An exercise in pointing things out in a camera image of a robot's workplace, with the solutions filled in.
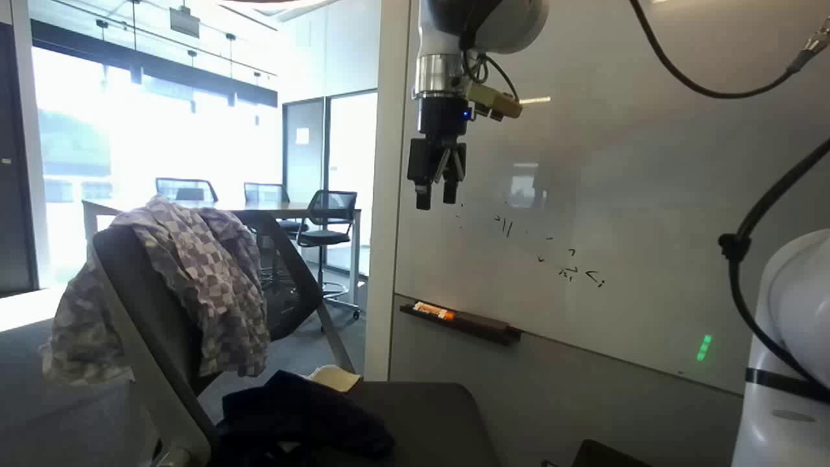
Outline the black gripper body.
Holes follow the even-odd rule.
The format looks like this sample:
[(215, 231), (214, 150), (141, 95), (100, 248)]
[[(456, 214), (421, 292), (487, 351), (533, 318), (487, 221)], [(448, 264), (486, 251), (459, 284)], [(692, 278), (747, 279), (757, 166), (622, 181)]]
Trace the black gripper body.
[(411, 140), (407, 179), (461, 181), (467, 170), (467, 103), (459, 95), (426, 95), (417, 102), (417, 134)]

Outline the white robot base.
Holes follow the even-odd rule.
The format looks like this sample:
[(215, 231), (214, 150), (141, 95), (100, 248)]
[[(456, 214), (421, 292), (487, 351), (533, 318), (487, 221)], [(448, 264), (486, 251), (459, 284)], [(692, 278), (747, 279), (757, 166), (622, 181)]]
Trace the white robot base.
[[(756, 318), (801, 367), (830, 387), (830, 231), (805, 234), (765, 264)], [(830, 467), (830, 400), (752, 340), (729, 467)]]

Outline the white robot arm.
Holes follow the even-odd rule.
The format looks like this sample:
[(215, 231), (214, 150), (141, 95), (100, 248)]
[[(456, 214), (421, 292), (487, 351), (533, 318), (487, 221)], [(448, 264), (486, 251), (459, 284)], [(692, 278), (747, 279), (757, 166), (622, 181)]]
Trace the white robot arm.
[(526, 50), (548, 24), (551, 0), (417, 0), (417, 105), (407, 179), (415, 207), (429, 210), (433, 187), (455, 205), (467, 173), (467, 124), (478, 117), (519, 120), (525, 105), (509, 76), (506, 90), (487, 82), (496, 55)]

